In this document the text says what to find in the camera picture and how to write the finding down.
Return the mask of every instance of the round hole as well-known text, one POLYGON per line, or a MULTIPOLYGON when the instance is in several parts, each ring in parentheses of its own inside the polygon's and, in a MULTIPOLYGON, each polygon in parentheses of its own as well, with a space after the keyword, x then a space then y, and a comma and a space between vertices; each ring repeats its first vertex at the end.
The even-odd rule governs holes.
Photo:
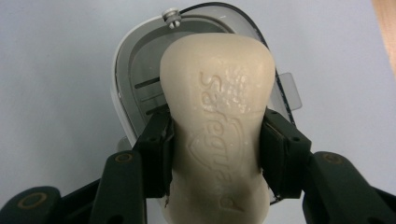
POLYGON ((123 153, 120 154, 116 157, 115 161, 117 162, 127 162, 127 161, 131 161, 133 158, 133 156, 129 153, 123 153))
POLYGON ((370 224, 384 224, 385 223, 381 219, 376 218, 376 217, 369 217, 369 218, 367 218, 367 221, 369 221, 370 224))
POLYGON ((107 224, 121 224, 122 222, 123 217, 120 215, 115 215, 108 219, 107 224))
POLYGON ((35 192, 22 198, 18 202, 18 207, 21 209, 32 209, 38 207, 47 200, 47 194, 43 192, 35 192))

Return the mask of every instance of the screw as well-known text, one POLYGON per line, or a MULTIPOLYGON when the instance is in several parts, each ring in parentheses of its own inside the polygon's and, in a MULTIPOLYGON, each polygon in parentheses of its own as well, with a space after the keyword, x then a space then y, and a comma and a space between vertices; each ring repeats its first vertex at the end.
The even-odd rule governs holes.
POLYGON ((181 16, 177 8, 171 7, 163 12, 163 20, 171 29, 180 26, 181 16))

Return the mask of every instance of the soap bar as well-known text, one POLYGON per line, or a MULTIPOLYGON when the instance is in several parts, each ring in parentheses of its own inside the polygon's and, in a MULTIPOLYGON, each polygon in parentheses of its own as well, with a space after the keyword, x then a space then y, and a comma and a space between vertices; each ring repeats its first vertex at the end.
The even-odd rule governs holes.
POLYGON ((161 60, 161 85, 175 124, 170 224, 259 224, 269 208, 259 135, 275 64, 259 41, 188 35, 161 60))

